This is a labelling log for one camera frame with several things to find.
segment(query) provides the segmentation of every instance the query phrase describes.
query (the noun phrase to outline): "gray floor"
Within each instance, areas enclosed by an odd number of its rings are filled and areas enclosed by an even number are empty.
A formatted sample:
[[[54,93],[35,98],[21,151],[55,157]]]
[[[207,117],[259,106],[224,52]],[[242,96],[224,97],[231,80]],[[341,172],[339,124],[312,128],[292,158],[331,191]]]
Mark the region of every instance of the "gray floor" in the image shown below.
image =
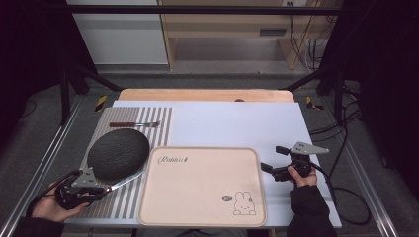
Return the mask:
[[[162,67],[133,68],[129,73],[122,73],[118,67],[105,67],[104,77],[118,85],[131,88],[264,88],[279,89],[298,80],[307,73],[299,67],[295,71],[287,70],[284,57],[274,40],[255,39],[186,39],[181,41],[178,57],[173,70]],[[41,189],[60,178],[64,173],[77,169],[79,161],[86,152],[86,146],[96,127],[100,113],[95,113],[96,103],[101,95],[107,95],[105,107],[112,105],[118,93],[111,92],[103,86],[88,79],[91,91],[88,96],[72,97],[74,102],[81,101],[77,117],[55,154],[55,162],[50,165],[48,175],[42,177]],[[293,92],[300,103],[308,130],[325,127],[333,122],[326,110],[309,109],[306,97],[310,96],[314,105],[327,106],[329,97],[316,96],[316,82],[312,82]],[[352,101],[345,97],[345,104]],[[33,174],[55,134],[59,130],[60,101],[59,88],[52,87],[36,93],[27,104],[29,112],[35,103],[37,107],[27,117],[19,121],[7,146],[0,150],[0,221],[2,226],[8,220],[19,198],[32,181]],[[319,156],[321,166],[329,171],[341,146],[339,136],[325,141],[336,130],[327,134],[312,136],[313,144],[329,148],[331,153]],[[383,168],[380,154],[376,149],[366,125],[355,119],[349,124],[350,147],[364,167],[371,180],[379,200],[382,202],[388,217],[392,221],[398,236],[419,236],[418,200],[409,192],[400,175],[395,170]],[[339,161],[332,183],[361,194],[359,182],[351,168],[351,153],[345,152]],[[339,213],[352,220],[364,220],[366,210],[355,197],[336,192],[340,207]],[[373,218],[366,225],[354,225],[343,221],[343,228],[338,229],[339,236],[383,236],[378,228],[379,218]],[[66,227],[65,236],[87,236],[89,228]],[[126,229],[95,229],[94,233],[112,234],[113,236],[129,235]],[[284,229],[278,230],[278,236],[285,236]]]

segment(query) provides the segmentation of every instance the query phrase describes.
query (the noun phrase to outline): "black cable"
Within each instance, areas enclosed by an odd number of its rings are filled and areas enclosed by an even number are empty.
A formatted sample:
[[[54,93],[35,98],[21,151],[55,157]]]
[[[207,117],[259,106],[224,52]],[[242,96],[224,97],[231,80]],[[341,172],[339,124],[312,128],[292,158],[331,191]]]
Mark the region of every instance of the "black cable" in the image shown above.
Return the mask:
[[[329,23],[331,23],[331,24],[336,23],[336,19],[334,19],[334,18],[333,18],[333,17],[331,17],[331,16],[326,16],[326,20],[327,20]]]
[[[321,56],[320,57],[316,57],[315,55],[313,55],[313,54],[315,54],[315,49],[317,48],[317,44],[313,46],[313,52],[311,52],[311,41],[312,41],[312,39],[310,39],[308,41],[308,56],[310,57],[310,59],[312,61],[320,62],[320,60],[321,60],[322,57]]]
[[[64,180],[68,179],[68,177],[71,176],[78,176],[80,175],[79,170],[77,171],[72,171],[70,173],[68,173],[67,175],[65,175],[63,178],[61,178],[59,181],[55,182],[53,185],[51,185],[48,189],[46,189],[44,192],[42,192],[40,195],[36,196],[31,203],[28,205],[27,208],[27,212],[26,212],[26,216],[27,217],[31,217],[32,216],[32,212],[34,210],[35,205],[38,203],[38,201],[40,201],[42,198],[46,197],[46,195],[49,193],[49,191],[51,191],[52,189],[54,189],[55,187],[57,187],[59,184],[61,184]]]
[[[314,163],[311,163],[311,166],[314,167],[314,169],[318,170],[321,174],[323,174],[324,179],[326,181],[326,185],[329,188],[330,195],[332,196],[333,203],[335,204],[335,206],[338,206],[338,202],[336,200],[335,192],[333,190],[333,186],[332,186],[332,182],[330,180],[330,177],[326,174],[326,172],[323,169],[321,169],[320,166],[318,166]]]
[[[310,16],[310,20],[308,21],[307,25],[305,26],[304,31],[302,32],[304,35],[307,33],[308,27],[310,26],[310,23],[313,20],[313,18],[314,16]],[[296,56],[299,62],[302,64],[302,66],[304,66],[307,69],[312,69],[302,59],[300,47],[298,46],[298,43],[296,42],[295,36],[293,34],[293,15],[290,15],[290,43],[291,43],[291,47],[293,48],[293,51],[296,53]]]
[[[361,96],[361,93],[360,92],[356,92],[356,91],[352,90],[351,88],[349,88],[346,85],[345,82],[343,83],[343,89],[344,89],[344,94],[343,95],[345,97],[349,98],[351,101],[356,101]]]
[[[348,108],[351,106],[351,105],[354,105],[354,104],[357,104],[358,103],[358,101],[353,101],[353,102],[351,102],[351,103],[349,103],[346,107],[345,107],[345,109],[344,109],[344,116],[343,116],[343,129],[345,130],[345,137],[344,137],[344,140],[343,140],[343,142],[342,142],[342,146],[341,146],[341,148],[340,148],[340,150],[339,150],[339,153],[338,153],[338,155],[337,155],[337,157],[336,157],[336,159],[335,159],[335,162],[333,163],[333,166],[332,166],[332,169],[330,170],[330,173],[329,173],[329,179],[331,179],[331,177],[332,177],[332,174],[333,174],[333,171],[334,171],[334,169],[336,168],[336,165],[338,164],[338,162],[339,162],[339,160],[340,160],[340,158],[341,158],[341,155],[342,155],[342,152],[343,152],[343,149],[344,149],[344,147],[345,147],[345,145],[346,145],[346,141],[347,141],[347,139],[348,139],[348,118],[350,118],[352,115],[354,115],[355,113],[358,113],[360,110],[356,110],[356,111],[354,111],[354,112],[352,112],[348,117],[346,117],[346,112],[347,112],[347,110],[348,110]],[[366,225],[367,223],[369,223],[370,222],[370,220],[371,220],[371,218],[372,218],[372,214],[371,214],[371,211],[370,211],[370,208],[368,207],[368,205],[367,205],[367,202],[361,197],[361,196],[359,196],[358,194],[356,194],[355,192],[353,192],[353,191],[350,191],[350,190],[348,190],[348,189],[344,189],[344,188],[339,188],[339,187],[335,187],[335,188],[333,188],[333,190],[335,191],[335,190],[340,190],[340,191],[344,191],[344,192],[347,192],[347,193],[350,193],[350,194],[352,194],[352,195],[354,195],[355,197],[357,197],[358,199],[360,199],[361,200],[361,202],[364,204],[364,206],[367,208],[367,213],[368,213],[368,216],[367,216],[367,219],[366,220],[364,220],[364,221],[354,221],[354,220],[350,220],[350,219],[348,219],[348,218],[346,218],[346,217],[344,217],[342,214],[340,214],[340,213],[338,213],[338,215],[339,215],[339,217],[340,218],[342,218],[343,220],[345,220],[345,221],[347,221],[348,223],[351,223],[351,224],[355,224],[355,225]]]
[[[348,189],[345,189],[345,188],[335,187],[335,188],[333,188],[333,190],[344,191],[344,192],[347,192],[347,193],[349,193],[349,194],[357,197],[363,203],[363,205],[367,208],[367,214],[368,214],[368,216],[367,216],[367,219],[364,220],[364,221],[350,220],[350,219],[348,219],[348,218],[346,218],[343,215],[341,215],[341,214],[338,213],[338,215],[339,215],[340,218],[342,218],[343,220],[345,220],[348,223],[355,224],[355,225],[366,225],[366,224],[368,224],[370,222],[370,220],[372,218],[372,214],[371,214],[370,208],[368,207],[367,202],[361,196],[359,196],[357,193],[355,193],[353,191],[350,191]]]
[[[314,46],[313,46],[313,68],[314,68],[314,70],[317,70],[317,69],[315,69],[315,48],[317,47],[317,39],[314,39]]]
[[[329,131],[329,130],[331,130],[331,129],[335,128],[336,126],[338,126],[338,124],[333,123],[333,124],[330,124],[330,125],[328,125],[328,126],[326,126],[326,127],[323,127],[323,128],[318,128],[318,129],[315,129],[315,130],[309,131],[308,133],[309,133],[310,135],[317,135],[317,134],[325,133],[325,132],[327,132],[327,131]]]
[[[323,35],[323,33],[325,33],[328,29],[330,29],[330,28],[332,28],[332,25],[333,24],[329,24],[326,28],[324,28],[324,30],[323,31],[321,31],[321,33],[320,33],[320,35],[318,35],[318,37],[316,38],[317,40],[319,40],[320,39],[320,37],[321,37],[321,35]],[[324,40],[321,42],[321,43],[319,43],[317,46],[322,46],[328,39],[329,39],[329,36],[328,37],[326,37],[326,38],[324,38]]]
[[[346,119],[345,119],[345,121],[346,121],[346,124],[349,124],[350,122],[352,122],[353,120],[355,120],[356,118],[359,118],[360,117],[360,115],[359,115],[359,111],[360,110],[356,110],[356,111],[354,111],[354,112],[352,112]],[[333,129],[333,128],[336,128],[336,127],[338,127],[339,125],[338,124],[334,124],[333,126],[331,126],[330,128],[328,128],[327,130],[323,130],[323,131],[317,131],[317,132],[314,132],[314,133],[311,133],[310,135],[317,135],[317,134],[321,134],[321,133],[324,133],[324,132],[326,132],[326,131],[328,131],[328,130],[331,130],[331,129]],[[342,133],[342,131],[343,131],[344,129],[342,128],[341,130],[339,130],[338,132],[336,132],[336,133],[334,133],[333,135],[330,135],[330,136],[328,136],[327,138],[323,138],[323,139],[320,139],[320,140],[313,140],[313,142],[319,142],[319,141],[325,141],[325,140],[328,140],[328,139],[330,139],[330,138],[332,138],[332,137],[334,137],[334,136],[336,136],[336,135],[338,135],[338,134],[340,134],[340,133]]]
[[[311,53],[311,41],[312,41],[312,39],[310,39],[308,41],[308,49],[307,50],[308,50],[308,56],[310,57],[310,59],[311,59],[311,61],[313,63],[313,65],[312,65],[311,68],[315,71],[318,68],[315,67],[315,62],[316,62],[316,59],[315,59],[315,56],[314,56],[314,54],[315,54],[315,46],[313,46],[313,53]]]

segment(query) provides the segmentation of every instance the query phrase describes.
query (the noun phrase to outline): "wire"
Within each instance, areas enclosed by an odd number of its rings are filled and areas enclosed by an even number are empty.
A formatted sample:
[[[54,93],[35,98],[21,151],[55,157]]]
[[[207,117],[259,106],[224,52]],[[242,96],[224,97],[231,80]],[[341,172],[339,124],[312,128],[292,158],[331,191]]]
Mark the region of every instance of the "wire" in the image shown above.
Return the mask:
[[[329,23],[336,23],[336,19],[334,19],[333,17],[331,17],[331,16],[326,16],[326,20],[329,22]]]
[[[345,118],[345,120],[346,120],[347,124],[349,124],[351,121],[353,121],[353,120],[355,120],[356,118],[358,118],[358,117],[359,117],[359,115],[357,115],[357,113],[358,113],[359,111],[360,111],[360,110],[356,110],[356,111],[352,112],[350,115],[348,115],[348,117],[347,117],[347,118]],[[337,123],[333,123],[333,124],[330,124],[330,125],[328,125],[328,126],[326,126],[326,127],[323,127],[323,128],[318,128],[318,129],[312,130],[312,131],[310,131],[310,132],[309,132],[309,134],[310,134],[310,135],[317,135],[317,134],[325,133],[325,132],[327,132],[327,131],[329,131],[329,130],[332,130],[333,128],[336,128],[336,127],[338,127],[338,126],[339,126],[339,125],[338,125]]]
[[[308,66],[308,62],[307,62],[307,52],[309,51],[309,48],[306,48],[305,49],[305,65],[307,65]],[[312,73],[312,71],[310,70],[310,68],[309,67],[306,67],[307,69],[308,69],[308,71],[310,72],[310,73]]]
[[[305,36],[305,34],[307,33],[308,27],[310,26],[310,23],[313,20],[313,18],[314,18],[314,16],[310,16],[310,20],[308,21],[307,25],[305,26],[304,31],[302,32],[303,36]],[[308,71],[311,72],[310,67],[302,59],[300,47],[298,46],[298,43],[296,42],[295,35],[293,34],[293,15],[290,15],[290,43],[291,43],[291,46],[293,48],[293,51],[296,53],[296,56],[297,56],[299,62],[302,64],[303,67],[307,68]]]
[[[353,120],[355,120],[355,119],[359,118],[359,117],[360,117],[359,111],[360,111],[360,110],[356,110],[356,111],[352,112],[352,113],[351,113],[351,114],[350,114],[347,118],[345,118],[346,124],[349,124],[349,123],[350,123],[350,122],[352,122]],[[334,123],[333,125],[329,125],[329,127],[326,127],[326,129],[324,129],[324,130],[318,130],[318,131],[312,132],[310,135],[317,135],[317,134],[325,133],[325,132],[327,132],[327,131],[329,131],[329,130],[331,130],[331,129],[333,129],[333,128],[336,128],[336,127],[338,127],[338,126],[339,126],[338,124]],[[343,130],[344,130],[344,128],[342,128],[342,129],[341,129],[341,130],[339,130],[337,133],[335,133],[335,134],[333,134],[333,135],[331,135],[331,136],[329,136],[329,137],[327,137],[327,138],[323,138],[323,139],[319,139],[319,140],[313,140],[313,142],[319,142],[319,141],[325,141],[325,140],[328,140],[328,139],[330,139],[330,138],[332,138],[332,137],[334,137],[334,136],[336,136],[336,135],[338,135],[338,134],[342,133],[342,131],[343,131]]]
[[[313,68],[315,68],[315,48],[316,48],[316,45],[317,45],[317,39],[314,39],[313,57],[312,57],[312,61],[313,61]]]
[[[353,105],[353,104],[355,104],[355,103],[356,103],[356,102],[351,102],[348,106],[346,106],[346,107],[345,107],[344,112],[343,112],[343,113],[344,113],[343,118],[345,118],[345,117],[346,117],[346,111],[348,110],[349,106],[351,106],[351,105]],[[348,140],[348,127],[347,127],[347,122],[346,122],[346,120],[345,120],[345,119],[343,119],[343,128],[344,128],[344,130],[345,130],[345,136],[344,136],[344,138],[343,138],[342,146],[341,146],[341,148],[339,149],[338,155],[336,156],[335,162],[333,163],[332,169],[331,169],[331,170],[330,170],[330,172],[329,172],[329,177],[330,177],[330,178],[332,177],[333,171],[335,170],[336,165],[338,164],[338,162],[339,162],[339,160],[340,160],[340,158],[341,158],[341,155],[342,155],[343,149],[345,148],[345,145],[346,145],[346,141]]]
[[[336,190],[344,191],[344,192],[347,192],[347,193],[349,193],[349,194],[357,197],[363,203],[363,205],[367,208],[368,216],[367,216],[367,219],[364,220],[364,221],[350,220],[350,219],[344,217],[342,214],[338,213],[338,215],[339,215],[340,218],[342,218],[343,220],[345,220],[348,223],[355,224],[355,225],[366,225],[366,224],[368,224],[370,222],[370,220],[372,218],[372,214],[371,214],[370,208],[368,207],[367,202],[361,196],[359,196],[357,193],[355,193],[353,191],[350,191],[348,189],[345,189],[345,188],[335,187],[335,188],[333,188],[333,190],[334,191],[336,191]]]
[[[66,176],[64,176],[63,178],[61,178],[59,181],[55,182],[53,185],[51,185],[48,189],[46,189],[44,192],[42,192],[40,195],[36,196],[31,203],[28,205],[27,208],[27,212],[26,212],[26,216],[27,217],[31,217],[32,216],[32,212],[34,210],[35,205],[38,203],[38,201],[40,201],[42,198],[49,196],[49,192],[54,189],[55,187],[57,187],[59,184],[61,184],[64,180],[68,179],[68,177],[70,176],[78,176],[80,175],[79,170],[77,171],[72,171],[70,173],[68,173]]]
[[[323,174],[324,179],[326,181],[326,185],[329,188],[330,195],[332,196],[333,203],[335,204],[335,206],[338,206],[338,202],[336,200],[335,192],[333,191],[333,186],[332,186],[332,182],[330,180],[330,177],[326,174],[326,172],[324,172],[323,169],[321,169],[320,166],[318,166],[314,163],[311,163],[311,166],[314,167],[314,169],[318,170],[321,174]]]

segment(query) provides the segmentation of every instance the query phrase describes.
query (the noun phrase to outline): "beige placemat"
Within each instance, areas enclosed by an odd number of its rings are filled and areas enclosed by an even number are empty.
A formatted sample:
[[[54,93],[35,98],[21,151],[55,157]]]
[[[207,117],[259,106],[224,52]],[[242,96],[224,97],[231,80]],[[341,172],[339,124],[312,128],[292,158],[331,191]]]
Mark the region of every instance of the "beige placemat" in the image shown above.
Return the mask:
[[[257,227],[266,221],[260,162],[250,148],[157,147],[139,221],[144,225]]]

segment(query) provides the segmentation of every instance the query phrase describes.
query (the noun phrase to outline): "cartoon rabbit illustration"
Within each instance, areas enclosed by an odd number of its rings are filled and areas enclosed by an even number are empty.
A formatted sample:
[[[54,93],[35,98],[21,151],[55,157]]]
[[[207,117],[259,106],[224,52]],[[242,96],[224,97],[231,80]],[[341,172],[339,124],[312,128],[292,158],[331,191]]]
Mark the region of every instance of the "cartoon rabbit illustration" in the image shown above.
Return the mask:
[[[249,192],[238,192],[235,196],[234,215],[255,215],[255,204]]]

